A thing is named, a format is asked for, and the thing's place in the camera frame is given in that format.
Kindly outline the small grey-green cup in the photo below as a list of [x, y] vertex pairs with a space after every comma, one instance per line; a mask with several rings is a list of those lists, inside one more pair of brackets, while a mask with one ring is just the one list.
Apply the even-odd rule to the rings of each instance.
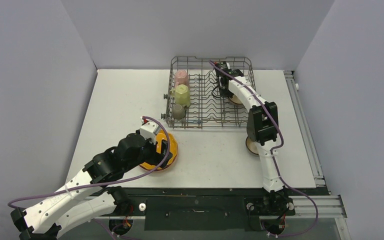
[[181, 104], [175, 104], [172, 107], [172, 117], [175, 120], [181, 120], [186, 116], [186, 107]]

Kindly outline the grey wire dish rack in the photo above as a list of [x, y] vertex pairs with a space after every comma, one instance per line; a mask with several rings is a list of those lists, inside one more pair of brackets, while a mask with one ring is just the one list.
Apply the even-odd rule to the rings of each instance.
[[[189, 74], [191, 104], [185, 109], [185, 117], [173, 117], [175, 105], [175, 74], [185, 70]], [[248, 112], [238, 101], [222, 97], [219, 79], [208, 58], [196, 56], [175, 56], [171, 59], [168, 89], [164, 94], [165, 111], [161, 118], [170, 128], [244, 128], [248, 121]]]

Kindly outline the pink mug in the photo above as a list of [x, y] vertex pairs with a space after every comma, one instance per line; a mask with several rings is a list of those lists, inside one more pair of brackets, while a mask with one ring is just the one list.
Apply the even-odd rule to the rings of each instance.
[[174, 88], [179, 85], [185, 85], [188, 88], [190, 87], [189, 74], [186, 70], [178, 70], [174, 74]]

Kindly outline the pale yellow mug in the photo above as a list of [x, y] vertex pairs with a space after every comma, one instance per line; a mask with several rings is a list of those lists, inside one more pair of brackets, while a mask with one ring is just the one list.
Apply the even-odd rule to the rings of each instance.
[[190, 89], [185, 84], [176, 85], [171, 91], [170, 96], [173, 97], [176, 105], [189, 108], [191, 105]]

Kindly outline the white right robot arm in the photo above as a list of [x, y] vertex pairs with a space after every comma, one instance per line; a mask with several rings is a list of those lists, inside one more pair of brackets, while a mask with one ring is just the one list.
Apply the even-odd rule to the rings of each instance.
[[286, 184], [276, 161], [277, 149], [284, 144], [279, 129], [278, 107], [268, 102], [248, 83], [242, 72], [215, 66], [223, 97], [237, 97], [248, 112], [247, 138], [256, 147], [262, 167], [262, 185], [267, 195], [262, 199], [262, 209], [270, 215], [283, 216], [291, 210]]

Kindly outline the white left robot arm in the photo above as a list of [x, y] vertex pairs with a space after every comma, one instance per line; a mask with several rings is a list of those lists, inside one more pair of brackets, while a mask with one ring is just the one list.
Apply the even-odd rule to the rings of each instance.
[[55, 196], [28, 208], [15, 207], [10, 216], [21, 240], [56, 240], [71, 229], [103, 215], [123, 215], [131, 200], [120, 186], [125, 173], [137, 166], [160, 171], [174, 162], [178, 145], [160, 131], [145, 138], [138, 131], [117, 146], [95, 155]]

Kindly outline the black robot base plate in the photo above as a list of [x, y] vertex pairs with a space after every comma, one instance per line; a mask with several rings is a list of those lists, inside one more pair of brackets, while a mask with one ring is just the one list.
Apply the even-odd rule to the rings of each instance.
[[125, 187], [127, 201], [112, 220], [143, 220], [146, 231], [221, 231], [279, 225], [294, 216], [289, 190], [263, 188], [138, 188]]

